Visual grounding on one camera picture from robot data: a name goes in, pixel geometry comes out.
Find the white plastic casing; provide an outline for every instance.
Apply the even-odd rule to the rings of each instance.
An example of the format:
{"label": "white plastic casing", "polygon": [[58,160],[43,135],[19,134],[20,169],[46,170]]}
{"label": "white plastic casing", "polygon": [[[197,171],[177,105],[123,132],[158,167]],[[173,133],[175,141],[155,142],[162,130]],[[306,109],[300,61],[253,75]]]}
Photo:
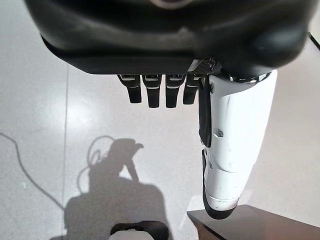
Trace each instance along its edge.
{"label": "white plastic casing", "polygon": [[205,148],[205,196],[216,211],[237,206],[257,160],[267,127],[278,72],[259,83],[210,76],[212,140]]}

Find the floor tile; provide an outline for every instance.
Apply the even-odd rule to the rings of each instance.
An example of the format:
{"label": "floor tile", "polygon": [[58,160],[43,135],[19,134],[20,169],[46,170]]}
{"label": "floor tile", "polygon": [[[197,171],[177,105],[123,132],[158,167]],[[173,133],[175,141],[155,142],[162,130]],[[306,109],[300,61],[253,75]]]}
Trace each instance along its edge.
{"label": "floor tile", "polygon": [[182,105],[181,89],[178,107],[167,109],[164,94],[162,84],[161,106],[150,109],[143,87],[143,103],[130,104],[117,76],[70,69],[64,196],[69,229],[78,226],[72,239],[103,239],[114,223],[145,219],[166,222],[176,239],[197,237],[186,210],[202,194],[198,105]]}
{"label": "floor tile", "polygon": [[26,172],[61,203],[67,65],[46,49],[23,1],[3,0],[0,23],[0,236],[49,240],[62,211]]}

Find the white floor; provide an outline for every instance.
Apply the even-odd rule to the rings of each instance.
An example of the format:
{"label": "white floor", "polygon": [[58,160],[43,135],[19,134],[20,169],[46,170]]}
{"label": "white floor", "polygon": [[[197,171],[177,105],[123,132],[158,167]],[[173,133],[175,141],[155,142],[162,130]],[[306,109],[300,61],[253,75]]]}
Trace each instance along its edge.
{"label": "white floor", "polygon": [[[105,240],[113,224],[141,220],[197,239],[186,217],[203,208],[197,104],[167,109],[163,89],[158,109],[145,92],[129,104],[115,76],[54,57],[22,1],[2,0],[0,46],[2,240]],[[320,227],[319,66],[309,41],[280,69],[241,202]]]}

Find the white robotic forearm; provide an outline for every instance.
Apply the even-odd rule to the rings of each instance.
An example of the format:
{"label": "white robotic forearm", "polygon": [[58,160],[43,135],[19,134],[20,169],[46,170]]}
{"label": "white robotic forearm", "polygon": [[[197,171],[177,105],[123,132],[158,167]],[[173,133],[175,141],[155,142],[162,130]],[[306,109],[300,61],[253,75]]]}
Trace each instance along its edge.
{"label": "white robotic forearm", "polygon": [[274,70],[253,83],[211,75],[199,87],[200,115],[205,111],[201,109],[204,99],[210,100],[206,112],[211,119],[205,123],[200,116],[200,135],[206,145],[203,201],[214,219],[227,218],[245,188],[265,135],[277,75]]}

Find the black cover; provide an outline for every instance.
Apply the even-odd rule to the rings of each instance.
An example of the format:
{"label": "black cover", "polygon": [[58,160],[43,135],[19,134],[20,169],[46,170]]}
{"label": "black cover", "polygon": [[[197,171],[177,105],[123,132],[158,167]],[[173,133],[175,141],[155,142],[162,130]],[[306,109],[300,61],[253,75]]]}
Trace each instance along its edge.
{"label": "black cover", "polygon": [[195,0],[165,10],[149,0],[25,0],[47,47],[92,74],[186,74],[215,58],[255,77],[303,49],[317,0]]}
{"label": "black cover", "polygon": [[110,232],[110,235],[119,231],[127,231],[134,229],[136,231],[144,231],[151,235],[154,240],[168,240],[169,229],[160,221],[141,221],[138,223],[119,223],[116,224]]}

